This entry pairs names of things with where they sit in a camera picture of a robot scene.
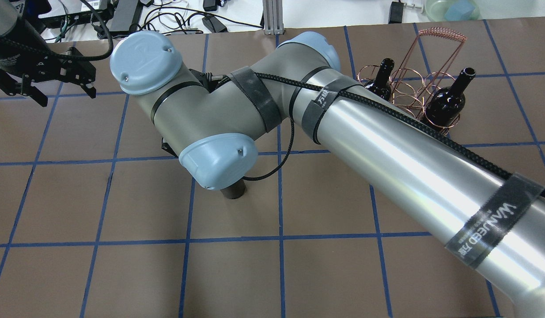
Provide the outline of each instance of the velcro strap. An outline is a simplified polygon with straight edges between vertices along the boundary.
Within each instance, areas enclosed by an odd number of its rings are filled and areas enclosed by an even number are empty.
[[[304,115],[302,117],[302,129],[304,132],[318,145],[318,127],[323,118],[323,115],[335,99],[339,96],[339,93],[345,89],[360,85],[359,83],[349,85],[349,78],[339,78],[331,81],[329,84],[323,87],[319,91],[318,96],[313,101],[310,101],[307,105]]]
[[[543,186],[513,174],[446,244],[470,268],[477,268],[518,220]]]
[[[261,115],[267,133],[280,124],[282,118],[278,105],[265,84],[250,67],[245,66],[237,71],[233,71],[229,78],[253,103]]]

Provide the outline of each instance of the black strap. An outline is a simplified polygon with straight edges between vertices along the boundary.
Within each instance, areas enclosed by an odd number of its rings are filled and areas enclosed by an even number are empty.
[[[305,77],[302,78],[301,82],[306,83],[307,81],[311,79],[311,77],[313,77],[320,71],[327,70],[328,68],[330,67],[326,65],[322,65],[320,67],[314,68],[311,72],[309,72],[308,74],[306,74]],[[294,116],[292,115],[294,111],[294,102],[296,101],[296,97],[298,97],[298,94],[300,93],[301,90],[302,90],[301,87],[297,87],[292,93],[292,96],[290,97],[290,103],[288,104],[288,116],[290,116],[292,120],[294,120]]]
[[[319,91],[316,99],[308,103],[302,117],[302,129],[315,143],[318,145],[320,144],[317,136],[318,127],[327,109],[339,96],[341,91],[356,85],[360,84],[354,83],[349,85],[349,78],[336,79],[324,86],[323,89]]]
[[[470,268],[477,268],[518,220],[543,186],[513,174],[446,244]]]
[[[253,103],[253,106],[255,106],[261,115],[267,133],[280,124],[282,117],[280,116],[278,105],[265,84],[250,67],[245,66],[237,71],[233,71],[229,78]]]
[[[179,89],[183,89],[185,87],[189,86],[202,86],[199,81],[184,81],[180,84],[176,84],[173,87],[167,89],[155,102],[153,105],[153,108],[151,108],[151,123],[155,123],[155,114],[157,113],[157,110],[159,109],[159,106],[165,101],[165,99],[168,98],[168,96],[171,96],[172,93],[178,91]]]

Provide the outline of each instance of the wine bottle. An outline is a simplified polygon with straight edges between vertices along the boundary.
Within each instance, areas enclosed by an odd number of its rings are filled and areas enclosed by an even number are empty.
[[[426,106],[426,115],[422,118],[422,123],[435,131],[442,130],[438,126],[450,126],[465,106],[463,91],[475,75],[475,70],[466,67],[450,87],[438,90]]]
[[[377,77],[374,80],[369,80],[365,85],[365,88],[375,93],[377,96],[381,97],[384,100],[390,99],[390,83],[388,78],[390,73],[394,68],[394,61],[391,58],[385,58],[380,63],[379,70],[377,72]]]

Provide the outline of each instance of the metal post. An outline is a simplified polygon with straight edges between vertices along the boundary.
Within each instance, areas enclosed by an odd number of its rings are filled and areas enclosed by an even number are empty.
[[[263,0],[265,34],[284,34],[282,23],[282,0]]]

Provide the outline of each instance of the black band with text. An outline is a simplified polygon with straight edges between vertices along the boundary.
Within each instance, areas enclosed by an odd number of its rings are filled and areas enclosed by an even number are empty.
[[[477,268],[530,205],[539,197],[544,187],[513,174],[479,211],[446,244],[470,268]]]

